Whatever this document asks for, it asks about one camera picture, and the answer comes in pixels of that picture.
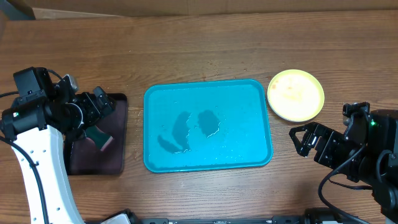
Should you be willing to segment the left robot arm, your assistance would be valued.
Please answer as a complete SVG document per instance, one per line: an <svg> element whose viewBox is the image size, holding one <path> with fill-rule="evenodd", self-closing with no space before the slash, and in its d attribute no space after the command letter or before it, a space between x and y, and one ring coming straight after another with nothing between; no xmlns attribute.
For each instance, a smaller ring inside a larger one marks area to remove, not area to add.
<svg viewBox="0 0 398 224"><path fill-rule="evenodd" d="M1 141L19 165L32 223L83 223L65 168L63 147L111 114L115 101L97 86L78 93L71 75L54 83L53 70L29 67L13 74L19 96L1 115Z"/></svg>

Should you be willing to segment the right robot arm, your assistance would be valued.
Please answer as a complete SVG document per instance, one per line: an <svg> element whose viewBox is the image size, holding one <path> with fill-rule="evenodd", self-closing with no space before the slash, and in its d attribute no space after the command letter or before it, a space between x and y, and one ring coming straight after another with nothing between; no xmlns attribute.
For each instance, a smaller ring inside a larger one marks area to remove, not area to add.
<svg viewBox="0 0 398 224"><path fill-rule="evenodd" d="M324 184L343 174L354 183L364 182L353 188L371 190L386 220L397 223L397 111L345 105L342 115L346 118L343 133L316 122L289 131L300 156L306 157L314 149L315 162L331 169L318 187L320 200L334 212L356 223L363 222L323 196Z"/></svg>

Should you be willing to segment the blue plastic tray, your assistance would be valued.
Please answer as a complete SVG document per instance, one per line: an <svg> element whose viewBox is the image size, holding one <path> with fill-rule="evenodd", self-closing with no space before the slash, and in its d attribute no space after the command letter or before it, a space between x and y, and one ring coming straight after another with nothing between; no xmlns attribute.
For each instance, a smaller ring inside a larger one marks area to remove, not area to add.
<svg viewBox="0 0 398 224"><path fill-rule="evenodd" d="M256 80L154 85L144 94L143 161L151 172L259 167L273 152Z"/></svg>

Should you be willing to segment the pink and green sponge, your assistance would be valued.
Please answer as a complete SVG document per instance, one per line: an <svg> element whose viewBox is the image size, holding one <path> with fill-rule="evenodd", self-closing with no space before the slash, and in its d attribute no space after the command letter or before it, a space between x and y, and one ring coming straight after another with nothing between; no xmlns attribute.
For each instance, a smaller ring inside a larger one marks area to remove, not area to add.
<svg viewBox="0 0 398 224"><path fill-rule="evenodd" d="M86 137L94 142L97 149L104 151L114 138L104 133L97 126L91 126L85 130Z"/></svg>

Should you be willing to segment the black square water tray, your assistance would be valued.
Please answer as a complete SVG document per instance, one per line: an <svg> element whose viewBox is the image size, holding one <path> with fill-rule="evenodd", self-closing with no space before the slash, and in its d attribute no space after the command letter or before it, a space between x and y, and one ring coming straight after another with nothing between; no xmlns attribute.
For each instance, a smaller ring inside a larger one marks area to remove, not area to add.
<svg viewBox="0 0 398 224"><path fill-rule="evenodd" d="M63 156L68 175L119 175L124 169L124 152L127 126L127 96L110 93L116 102L116 109L95 124L114 140L104 150L96 148L87 137L75 142L66 142Z"/></svg>

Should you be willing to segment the brown cardboard backdrop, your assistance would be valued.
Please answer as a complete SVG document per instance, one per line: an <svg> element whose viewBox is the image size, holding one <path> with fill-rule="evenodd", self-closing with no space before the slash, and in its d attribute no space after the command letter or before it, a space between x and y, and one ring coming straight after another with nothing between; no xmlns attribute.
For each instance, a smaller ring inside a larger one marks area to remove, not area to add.
<svg viewBox="0 0 398 224"><path fill-rule="evenodd" d="M51 13L83 16L198 16L268 12L369 11L397 9L397 0L24 0L1 1L18 19Z"/></svg>

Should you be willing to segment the yellow round plate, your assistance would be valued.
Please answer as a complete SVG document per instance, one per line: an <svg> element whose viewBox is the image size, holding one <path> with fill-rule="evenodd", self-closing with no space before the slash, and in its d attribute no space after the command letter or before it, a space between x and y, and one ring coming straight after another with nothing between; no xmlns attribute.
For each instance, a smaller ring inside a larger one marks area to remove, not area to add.
<svg viewBox="0 0 398 224"><path fill-rule="evenodd" d="M325 93L310 73L290 69L279 72L269 83L267 100L275 114L292 122L311 120L321 112Z"/></svg>

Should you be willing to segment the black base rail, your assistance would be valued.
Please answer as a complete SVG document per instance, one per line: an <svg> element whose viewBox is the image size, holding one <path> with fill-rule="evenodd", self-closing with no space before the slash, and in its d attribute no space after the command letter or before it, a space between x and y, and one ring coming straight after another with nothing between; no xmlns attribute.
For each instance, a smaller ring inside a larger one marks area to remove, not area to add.
<svg viewBox="0 0 398 224"><path fill-rule="evenodd" d="M85 221L89 224L128 223L128 224L352 224L356 223L329 208L308 208L303 215L274 215L269 218L209 218L209 219L169 219L139 218L130 209L122 210L104 220Z"/></svg>

